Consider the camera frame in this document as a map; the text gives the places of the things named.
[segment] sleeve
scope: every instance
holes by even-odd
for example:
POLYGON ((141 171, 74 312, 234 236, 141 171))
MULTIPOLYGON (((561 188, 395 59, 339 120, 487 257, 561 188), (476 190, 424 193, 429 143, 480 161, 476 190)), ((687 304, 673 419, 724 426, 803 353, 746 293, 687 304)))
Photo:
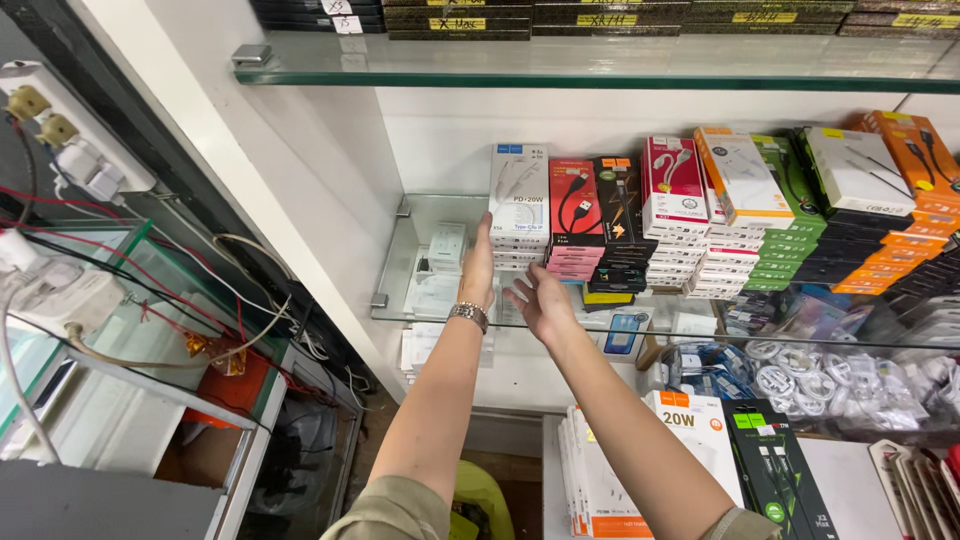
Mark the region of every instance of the sleeve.
POLYGON ((780 527, 767 518, 731 508, 700 540, 776 540, 780 527))
POLYGON ((405 477, 370 482, 321 540, 446 540, 450 508, 432 489, 405 477))

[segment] green plastic bag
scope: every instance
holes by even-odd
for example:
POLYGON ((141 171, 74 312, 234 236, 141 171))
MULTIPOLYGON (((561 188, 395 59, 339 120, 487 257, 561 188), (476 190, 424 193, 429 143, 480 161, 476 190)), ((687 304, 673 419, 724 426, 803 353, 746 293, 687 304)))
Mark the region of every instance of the green plastic bag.
POLYGON ((514 522, 510 520, 507 502, 503 499, 500 486, 487 471, 461 459, 457 463, 457 484, 453 490, 453 500, 476 504, 487 512, 492 540, 515 540, 514 522))

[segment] shelf bracket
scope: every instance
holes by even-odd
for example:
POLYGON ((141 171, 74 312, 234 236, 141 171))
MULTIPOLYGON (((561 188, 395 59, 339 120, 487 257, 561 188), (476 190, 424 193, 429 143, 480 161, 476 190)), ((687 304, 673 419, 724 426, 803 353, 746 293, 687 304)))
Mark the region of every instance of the shelf bracket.
POLYGON ((384 308, 387 306, 387 303, 390 302, 390 296, 382 292, 375 292, 370 298, 371 307, 384 308))
POLYGON ((233 67, 259 67, 267 63, 273 47, 270 45, 240 45, 230 56, 233 67))
POLYGON ((410 203, 407 202, 407 196, 403 196, 400 206, 396 207, 396 217, 410 217, 410 203))

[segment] yellow label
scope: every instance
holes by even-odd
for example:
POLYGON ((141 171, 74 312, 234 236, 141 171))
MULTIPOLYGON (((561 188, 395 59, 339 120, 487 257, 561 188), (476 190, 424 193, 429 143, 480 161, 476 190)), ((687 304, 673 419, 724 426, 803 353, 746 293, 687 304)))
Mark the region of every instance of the yellow label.
POLYGON ((909 119, 910 119, 910 115, 909 115, 909 114, 903 114, 902 112, 891 112, 891 111, 885 110, 882 114, 883 114, 883 117, 884 117, 884 118, 893 118, 894 120, 909 120, 909 119))
POLYGON ((901 13, 890 26, 906 28, 956 28, 960 25, 960 15, 917 15, 901 13))
POLYGON ((636 15, 577 15, 577 26, 634 26, 636 15))
POLYGON ((833 138, 843 138, 843 130, 834 130, 833 128, 820 128, 820 131, 824 132, 824 135, 831 136, 833 138))
POLYGON ((430 30, 487 30, 485 18, 432 18, 430 30))
POLYGON ((797 20, 796 13, 740 12, 734 13, 731 22, 788 23, 797 20))

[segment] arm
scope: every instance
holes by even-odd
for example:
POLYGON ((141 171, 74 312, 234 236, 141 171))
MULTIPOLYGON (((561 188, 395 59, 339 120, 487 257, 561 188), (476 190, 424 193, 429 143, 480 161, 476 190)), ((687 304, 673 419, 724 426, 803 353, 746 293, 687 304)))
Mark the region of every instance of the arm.
MULTIPOLYGON (((464 263, 460 301, 489 309, 493 302, 490 213, 477 228, 477 241, 464 263)), ((436 347, 403 400, 373 463, 370 480, 402 476, 453 502, 457 461, 467 436, 480 360, 480 327, 451 317, 436 347)))
POLYGON ((733 501, 684 443, 654 415, 600 354, 577 322, 566 287, 531 264, 506 296, 546 345, 604 455, 659 540, 696 540, 733 501))

